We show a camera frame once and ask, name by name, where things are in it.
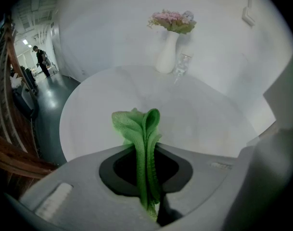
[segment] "white tabletop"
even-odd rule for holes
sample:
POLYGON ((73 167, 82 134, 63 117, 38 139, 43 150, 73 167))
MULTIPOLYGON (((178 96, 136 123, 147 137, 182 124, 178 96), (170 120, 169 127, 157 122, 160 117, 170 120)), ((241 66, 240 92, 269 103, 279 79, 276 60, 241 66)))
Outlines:
POLYGON ((256 133, 240 110, 200 80, 150 66, 121 66, 83 81, 61 115, 60 140, 67 161, 123 144, 111 114, 137 108, 160 111, 161 143, 181 149, 237 157, 256 133))

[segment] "curved white wall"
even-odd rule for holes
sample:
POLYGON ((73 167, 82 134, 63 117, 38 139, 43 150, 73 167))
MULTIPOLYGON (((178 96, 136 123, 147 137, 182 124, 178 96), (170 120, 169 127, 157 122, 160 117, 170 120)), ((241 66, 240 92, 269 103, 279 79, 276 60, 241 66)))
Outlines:
POLYGON ((156 11, 191 10, 194 31, 178 40, 195 55, 188 74, 230 97, 260 134, 275 120, 263 93, 293 53, 293 38, 269 0, 253 0, 256 25, 242 20, 248 0, 59 0, 60 41, 77 80, 119 65, 154 65, 166 32, 149 29, 156 11))
POLYGON ((42 47, 43 47, 44 51, 46 52, 50 62, 55 64, 57 66, 57 68, 59 69, 59 66, 57 64, 57 61, 56 61, 55 55, 54 55, 54 51, 53 51, 53 44, 52 44, 50 30, 47 31, 47 37, 45 40, 45 44, 42 47))

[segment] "glass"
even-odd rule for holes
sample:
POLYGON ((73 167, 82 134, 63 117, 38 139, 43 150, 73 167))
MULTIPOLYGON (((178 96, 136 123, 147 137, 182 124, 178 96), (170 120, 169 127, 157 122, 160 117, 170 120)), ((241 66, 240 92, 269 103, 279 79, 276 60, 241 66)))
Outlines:
POLYGON ((187 72, 191 59, 192 57, 187 56, 184 53, 181 53, 179 55, 176 66, 173 71, 174 75, 176 76, 174 84, 179 80, 180 77, 182 77, 187 72))

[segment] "person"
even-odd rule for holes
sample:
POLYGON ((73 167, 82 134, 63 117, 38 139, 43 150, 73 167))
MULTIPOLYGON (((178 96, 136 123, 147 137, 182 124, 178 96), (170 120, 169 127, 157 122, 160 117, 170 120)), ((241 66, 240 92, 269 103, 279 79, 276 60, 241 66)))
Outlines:
POLYGON ((46 68, 45 53, 42 50, 40 50, 36 45, 33 47, 33 51, 36 52, 36 57, 38 60, 37 66, 39 65, 44 74, 46 75, 46 77, 49 77, 50 74, 48 69, 46 68))

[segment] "green cloth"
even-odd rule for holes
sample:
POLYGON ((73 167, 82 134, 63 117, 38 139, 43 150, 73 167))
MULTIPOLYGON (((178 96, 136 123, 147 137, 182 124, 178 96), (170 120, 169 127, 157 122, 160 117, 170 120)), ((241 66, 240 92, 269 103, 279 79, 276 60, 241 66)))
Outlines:
POLYGON ((161 138, 157 126, 160 113, 151 109, 142 113, 134 108, 132 111, 119 111, 112 114, 112 122, 123 137, 133 143, 137 151, 137 187, 140 201, 153 219, 157 219, 155 204, 159 203, 161 186, 158 182, 154 149, 161 138))

